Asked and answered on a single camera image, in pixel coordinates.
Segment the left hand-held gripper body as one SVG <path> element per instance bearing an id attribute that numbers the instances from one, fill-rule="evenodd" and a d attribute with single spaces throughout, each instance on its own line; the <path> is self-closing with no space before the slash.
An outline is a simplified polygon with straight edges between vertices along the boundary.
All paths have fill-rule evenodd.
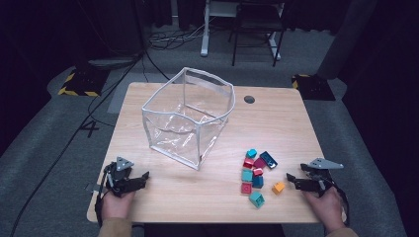
<path id="1" fill-rule="evenodd" d="M 132 183 L 129 178 L 133 163 L 123 157 L 118 157 L 105 167 L 104 173 L 107 180 L 106 188 L 116 197 L 132 192 Z"/>

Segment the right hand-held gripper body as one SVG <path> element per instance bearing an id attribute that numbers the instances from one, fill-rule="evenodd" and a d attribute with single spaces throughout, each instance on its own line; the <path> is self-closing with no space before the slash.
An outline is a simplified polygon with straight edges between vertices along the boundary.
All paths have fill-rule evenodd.
<path id="1" fill-rule="evenodd" d="M 304 174 L 312 183 L 312 192 L 322 196 L 328 189 L 335 187 L 336 183 L 331 177 L 330 171 L 343 169 L 344 165 L 335 163 L 324 158 L 316 158 L 307 164 L 313 169 L 311 173 Z"/>

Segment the dark blue long toy block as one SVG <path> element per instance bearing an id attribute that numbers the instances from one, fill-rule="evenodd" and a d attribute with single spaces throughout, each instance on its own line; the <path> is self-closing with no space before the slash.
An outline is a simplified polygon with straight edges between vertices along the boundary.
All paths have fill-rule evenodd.
<path id="1" fill-rule="evenodd" d="M 270 169 L 274 169 L 278 166 L 278 162 L 267 151 L 262 152 L 260 157 Z"/>

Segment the clear plastic bag white trim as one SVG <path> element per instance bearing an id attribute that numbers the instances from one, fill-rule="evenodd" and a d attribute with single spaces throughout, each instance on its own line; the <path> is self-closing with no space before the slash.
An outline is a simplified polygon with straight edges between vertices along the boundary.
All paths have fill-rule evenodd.
<path id="1" fill-rule="evenodd" d="M 231 83 L 203 70 L 185 67 L 141 108 L 149 147 L 198 170 L 234 106 Z"/>

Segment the person's left hand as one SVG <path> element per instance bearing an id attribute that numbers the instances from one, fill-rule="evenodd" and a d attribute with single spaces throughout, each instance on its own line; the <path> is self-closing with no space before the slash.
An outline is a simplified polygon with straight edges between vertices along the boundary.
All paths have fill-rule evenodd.
<path id="1" fill-rule="evenodd" d="M 106 193 L 103 197 L 102 218 L 128 218 L 135 192 L 116 197 L 113 193 Z"/>

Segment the person's right hand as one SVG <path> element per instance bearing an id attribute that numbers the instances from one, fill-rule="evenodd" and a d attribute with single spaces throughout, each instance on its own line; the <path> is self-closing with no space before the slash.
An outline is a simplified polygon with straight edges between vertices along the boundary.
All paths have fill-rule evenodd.
<path id="1" fill-rule="evenodd" d="M 342 220 L 341 197 L 335 188 L 330 188 L 322 197 L 316 197 L 309 192 L 302 192 L 302 194 L 311 206 L 314 214 L 324 225 L 327 234 L 345 228 Z"/>

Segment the black tape floor mark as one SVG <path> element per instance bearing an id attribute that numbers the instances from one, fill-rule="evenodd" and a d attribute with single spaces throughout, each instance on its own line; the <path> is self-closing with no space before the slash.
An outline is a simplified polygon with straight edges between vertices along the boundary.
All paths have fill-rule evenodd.
<path id="1" fill-rule="evenodd" d="M 99 130 L 99 127 L 97 127 L 97 122 L 95 120 L 91 120 L 87 123 L 83 123 L 79 129 L 87 131 L 87 137 L 90 138 L 94 131 Z"/>

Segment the black yellow striped stand base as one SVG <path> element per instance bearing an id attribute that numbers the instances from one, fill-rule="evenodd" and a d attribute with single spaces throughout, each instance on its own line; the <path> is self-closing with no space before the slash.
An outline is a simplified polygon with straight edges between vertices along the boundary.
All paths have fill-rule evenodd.
<path id="1" fill-rule="evenodd" d="M 292 77 L 292 85 L 304 100 L 335 101 L 328 82 L 317 75 L 296 74 Z"/>
<path id="2" fill-rule="evenodd" d="M 109 74 L 109 70 L 73 69 L 59 89 L 58 95 L 99 97 Z"/>

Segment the person's lap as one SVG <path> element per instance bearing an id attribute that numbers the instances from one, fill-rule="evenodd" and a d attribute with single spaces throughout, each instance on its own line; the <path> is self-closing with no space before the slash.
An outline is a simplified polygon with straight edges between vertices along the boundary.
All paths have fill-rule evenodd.
<path id="1" fill-rule="evenodd" d="M 145 237 L 286 237 L 281 224 L 146 224 Z"/>

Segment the grey flat stand base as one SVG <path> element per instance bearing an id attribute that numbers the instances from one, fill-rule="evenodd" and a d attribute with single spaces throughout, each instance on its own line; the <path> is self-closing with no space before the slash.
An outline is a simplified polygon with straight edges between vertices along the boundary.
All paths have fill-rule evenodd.
<path id="1" fill-rule="evenodd" d="M 115 70 L 120 68 L 129 67 L 136 64 L 138 59 L 135 57 L 123 57 L 123 58 L 104 58 L 89 60 L 89 63 L 101 70 Z"/>

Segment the grey curtain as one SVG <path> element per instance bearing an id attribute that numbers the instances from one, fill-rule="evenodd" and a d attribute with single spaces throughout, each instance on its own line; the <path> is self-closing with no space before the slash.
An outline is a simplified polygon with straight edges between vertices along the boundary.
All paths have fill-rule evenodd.
<path id="1" fill-rule="evenodd" d="M 351 0 L 341 28 L 316 72 L 320 80 L 338 77 L 376 5 L 377 0 Z"/>

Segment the black chair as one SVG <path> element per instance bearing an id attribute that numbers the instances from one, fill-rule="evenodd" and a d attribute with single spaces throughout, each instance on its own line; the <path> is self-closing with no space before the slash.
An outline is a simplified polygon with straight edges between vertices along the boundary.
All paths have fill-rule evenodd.
<path id="1" fill-rule="evenodd" d="M 280 48 L 286 31 L 286 3 L 290 0 L 239 0 L 228 40 L 233 40 L 231 65 L 236 62 L 239 47 L 256 47 L 240 44 L 240 34 L 263 35 L 273 55 L 273 66 L 281 58 Z"/>

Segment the white desk frame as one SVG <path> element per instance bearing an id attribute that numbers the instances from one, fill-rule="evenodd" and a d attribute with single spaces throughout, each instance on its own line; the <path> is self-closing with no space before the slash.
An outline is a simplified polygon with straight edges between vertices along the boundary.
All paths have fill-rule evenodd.
<path id="1" fill-rule="evenodd" d="M 200 52 L 202 57 L 209 55 L 210 20 L 213 20 L 215 17 L 233 18 L 235 16 L 236 6 L 236 2 L 227 2 L 226 0 L 206 0 L 204 9 L 204 33 Z"/>

